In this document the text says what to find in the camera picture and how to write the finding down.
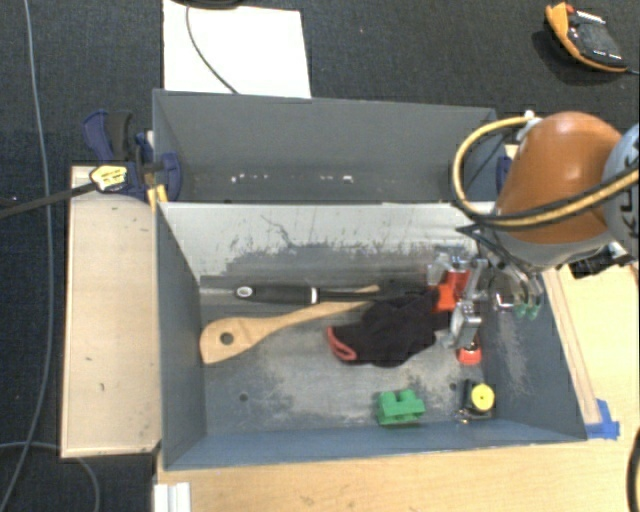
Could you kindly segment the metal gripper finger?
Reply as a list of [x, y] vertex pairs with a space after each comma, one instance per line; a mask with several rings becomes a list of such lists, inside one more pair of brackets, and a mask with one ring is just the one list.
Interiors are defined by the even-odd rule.
[[438, 342], [449, 349], [467, 349], [482, 324], [481, 314], [473, 301], [460, 301], [450, 315], [448, 330], [440, 336]]
[[448, 252], [440, 252], [428, 264], [428, 282], [441, 283], [449, 272], [460, 273], [470, 268], [469, 258]]

